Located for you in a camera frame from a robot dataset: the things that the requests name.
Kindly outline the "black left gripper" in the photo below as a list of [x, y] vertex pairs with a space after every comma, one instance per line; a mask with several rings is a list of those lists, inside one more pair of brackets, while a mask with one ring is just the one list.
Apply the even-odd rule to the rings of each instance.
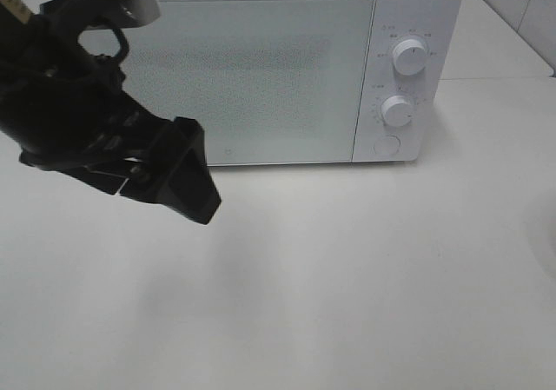
[[157, 0], [17, 1], [17, 143], [23, 155], [142, 149], [156, 116], [123, 89], [124, 30], [153, 23]]

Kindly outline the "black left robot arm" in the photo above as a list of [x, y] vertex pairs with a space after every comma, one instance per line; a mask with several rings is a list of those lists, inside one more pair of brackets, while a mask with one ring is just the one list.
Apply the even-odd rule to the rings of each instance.
[[123, 34], [160, 15], [156, 0], [50, 0], [32, 13], [1, 0], [1, 130], [33, 154], [96, 139], [122, 93]]

